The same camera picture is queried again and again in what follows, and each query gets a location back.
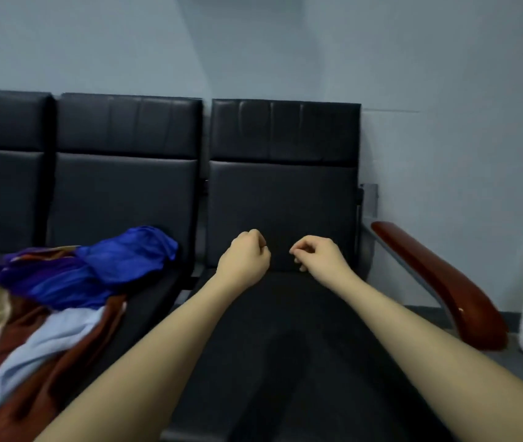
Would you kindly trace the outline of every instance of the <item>pile of clothing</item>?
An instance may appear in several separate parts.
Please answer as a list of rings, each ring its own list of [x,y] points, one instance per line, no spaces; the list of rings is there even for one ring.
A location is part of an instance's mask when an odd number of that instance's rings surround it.
[[[28,248],[0,265],[0,441],[33,441],[125,310],[121,286],[174,260],[151,226],[91,246]]]

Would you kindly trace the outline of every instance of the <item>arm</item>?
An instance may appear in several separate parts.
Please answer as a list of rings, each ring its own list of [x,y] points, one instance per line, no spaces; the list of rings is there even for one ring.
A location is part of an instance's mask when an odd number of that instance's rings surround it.
[[[330,239],[304,237],[290,253],[360,315],[460,440],[523,441],[523,381],[363,282]]]
[[[241,233],[206,285],[92,383],[37,441],[158,440],[218,320],[269,266],[259,231]]]

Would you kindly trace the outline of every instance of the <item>hand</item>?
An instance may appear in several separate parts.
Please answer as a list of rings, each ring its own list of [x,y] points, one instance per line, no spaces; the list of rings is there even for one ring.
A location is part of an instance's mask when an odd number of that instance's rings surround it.
[[[218,261],[219,278],[239,289],[240,293],[256,284],[270,267],[271,253],[257,229],[244,231],[231,242]]]
[[[309,271],[330,290],[338,290],[342,282],[357,277],[343,258],[339,247],[330,238],[305,236],[290,248],[300,271]]]

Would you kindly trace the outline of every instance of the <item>armrest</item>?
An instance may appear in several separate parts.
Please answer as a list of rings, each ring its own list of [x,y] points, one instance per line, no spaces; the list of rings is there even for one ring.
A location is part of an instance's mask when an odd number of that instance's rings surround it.
[[[364,224],[376,240],[449,313],[462,341],[480,350],[502,350],[508,328],[490,299],[462,272],[390,222]]]

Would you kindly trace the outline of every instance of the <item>forearm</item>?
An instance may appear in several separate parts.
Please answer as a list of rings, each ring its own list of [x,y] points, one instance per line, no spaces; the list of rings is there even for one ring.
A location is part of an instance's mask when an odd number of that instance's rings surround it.
[[[38,440],[157,440],[214,326],[239,290],[213,276],[104,372]]]
[[[523,441],[523,381],[355,276],[336,293],[460,440]]]

